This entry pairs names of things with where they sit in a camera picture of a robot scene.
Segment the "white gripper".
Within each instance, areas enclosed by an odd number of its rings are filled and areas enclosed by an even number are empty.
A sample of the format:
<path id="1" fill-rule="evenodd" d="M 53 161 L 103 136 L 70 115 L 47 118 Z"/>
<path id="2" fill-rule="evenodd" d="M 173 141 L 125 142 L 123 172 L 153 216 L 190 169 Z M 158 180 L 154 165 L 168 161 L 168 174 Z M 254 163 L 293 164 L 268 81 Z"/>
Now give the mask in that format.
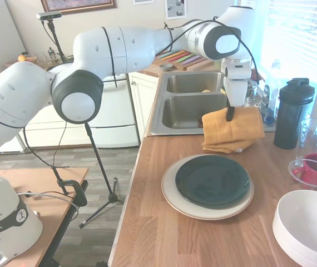
<path id="1" fill-rule="evenodd" d="M 247 81 L 251 78 L 250 62 L 224 61 L 221 66 L 224 74 L 224 88 L 230 105 L 227 106 L 226 121 L 232 121 L 235 107 L 244 104 Z"/>

